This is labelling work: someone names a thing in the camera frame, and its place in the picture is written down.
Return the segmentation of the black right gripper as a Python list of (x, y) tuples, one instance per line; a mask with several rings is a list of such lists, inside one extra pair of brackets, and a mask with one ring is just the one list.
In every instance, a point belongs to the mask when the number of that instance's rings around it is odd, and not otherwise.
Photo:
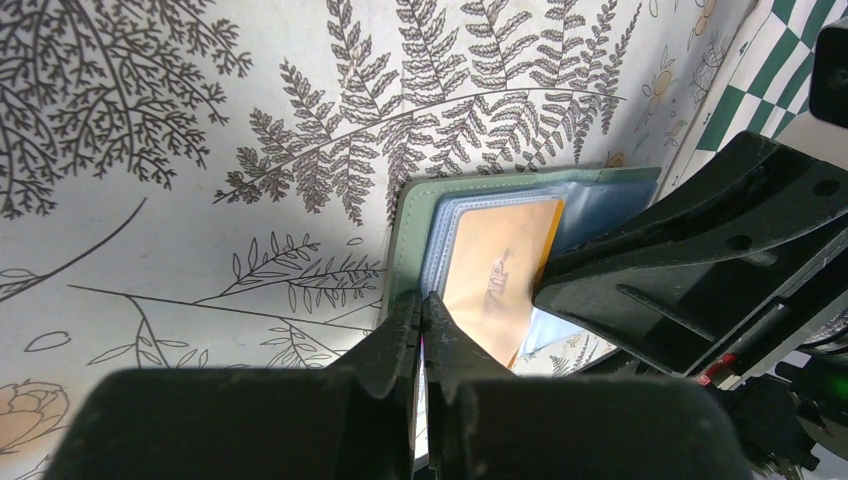
[(847, 452), (847, 173), (746, 129), (621, 227), (551, 259), (537, 308), (720, 390), (761, 475)]

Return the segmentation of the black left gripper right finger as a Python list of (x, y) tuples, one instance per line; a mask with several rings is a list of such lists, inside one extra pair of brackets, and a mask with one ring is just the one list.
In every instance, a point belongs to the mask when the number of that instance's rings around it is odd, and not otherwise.
[(695, 383), (519, 377), (422, 305), (429, 462), (440, 479), (748, 479), (735, 430)]

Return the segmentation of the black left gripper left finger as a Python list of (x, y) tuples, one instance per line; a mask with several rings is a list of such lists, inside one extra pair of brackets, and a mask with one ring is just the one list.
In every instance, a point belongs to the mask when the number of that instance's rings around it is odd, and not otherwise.
[(409, 479), (422, 299), (323, 369), (133, 369), (89, 394), (49, 479)]

